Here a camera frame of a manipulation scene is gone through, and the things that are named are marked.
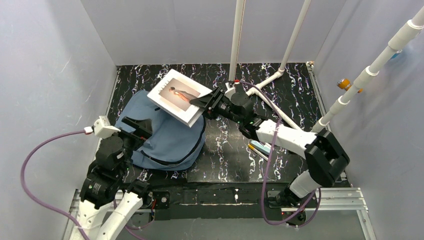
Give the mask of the blue student backpack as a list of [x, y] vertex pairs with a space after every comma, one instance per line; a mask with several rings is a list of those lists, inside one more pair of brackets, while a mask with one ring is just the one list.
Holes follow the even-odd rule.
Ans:
[[127, 132], [135, 129], [123, 118], [151, 120], [152, 136], [133, 151], [133, 164], [151, 170], [180, 171], [190, 168], [206, 140], [206, 120], [201, 116], [192, 127], [188, 127], [160, 107], [155, 105], [145, 90], [135, 93], [122, 110], [115, 127]]

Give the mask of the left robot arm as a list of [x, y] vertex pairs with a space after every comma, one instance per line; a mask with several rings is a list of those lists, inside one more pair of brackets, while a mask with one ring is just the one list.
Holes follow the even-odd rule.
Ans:
[[101, 141], [79, 194], [71, 240], [115, 240], [149, 194], [148, 183], [125, 183], [124, 175], [133, 163], [133, 152], [152, 136], [152, 121], [126, 116], [122, 123], [130, 129], [115, 127], [101, 115], [85, 128]]

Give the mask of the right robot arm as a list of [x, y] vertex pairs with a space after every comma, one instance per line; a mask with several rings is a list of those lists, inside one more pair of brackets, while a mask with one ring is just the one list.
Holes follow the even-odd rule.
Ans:
[[306, 132], [286, 126], [254, 112], [254, 104], [244, 91], [227, 97], [217, 87], [205, 96], [190, 100], [203, 110], [208, 119], [218, 116], [238, 123], [239, 131], [248, 139], [274, 144], [306, 160], [307, 170], [296, 177], [277, 196], [275, 207], [296, 206], [301, 199], [319, 187], [331, 188], [350, 163], [350, 158], [332, 132]]

